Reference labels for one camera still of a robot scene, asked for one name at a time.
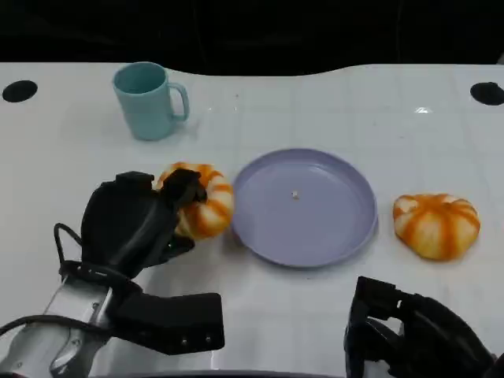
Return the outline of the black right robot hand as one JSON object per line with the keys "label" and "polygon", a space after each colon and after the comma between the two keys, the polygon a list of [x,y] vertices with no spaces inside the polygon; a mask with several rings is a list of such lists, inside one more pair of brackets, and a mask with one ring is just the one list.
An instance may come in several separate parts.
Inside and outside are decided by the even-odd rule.
{"label": "black right robot hand", "polygon": [[383,361],[392,377],[494,377],[498,360],[471,327],[433,298],[358,278],[344,337],[346,375]]}

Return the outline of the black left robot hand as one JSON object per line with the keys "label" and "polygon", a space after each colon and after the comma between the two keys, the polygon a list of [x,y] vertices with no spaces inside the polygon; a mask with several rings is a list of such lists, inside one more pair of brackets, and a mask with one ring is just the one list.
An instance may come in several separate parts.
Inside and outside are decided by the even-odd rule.
{"label": "black left robot hand", "polygon": [[176,234],[179,211],[206,200],[201,174],[176,169],[153,189],[154,176],[124,172],[91,195],[81,223],[84,263],[112,269],[130,279],[195,247]]}

